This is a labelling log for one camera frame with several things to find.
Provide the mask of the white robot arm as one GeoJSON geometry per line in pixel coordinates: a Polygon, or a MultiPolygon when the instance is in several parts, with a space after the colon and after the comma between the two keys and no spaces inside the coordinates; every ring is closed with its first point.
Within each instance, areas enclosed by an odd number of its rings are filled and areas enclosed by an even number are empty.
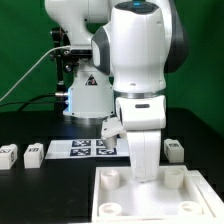
{"type": "Polygon", "coordinates": [[[188,44],[174,0],[44,0],[66,38],[62,58],[74,81],[66,117],[99,121],[113,148],[128,142],[135,179],[156,178],[166,125],[165,74],[185,61],[188,44]]]}

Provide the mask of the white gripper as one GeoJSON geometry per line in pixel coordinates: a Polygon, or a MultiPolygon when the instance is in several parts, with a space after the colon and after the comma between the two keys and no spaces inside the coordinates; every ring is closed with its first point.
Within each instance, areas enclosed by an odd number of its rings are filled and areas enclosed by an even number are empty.
{"type": "Polygon", "coordinates": [[[116,113],[126,131],[133,176],[139,182],[157,178],[161,130],[166,127],[164,95],[145,98],[116,99],[116,113]]]}

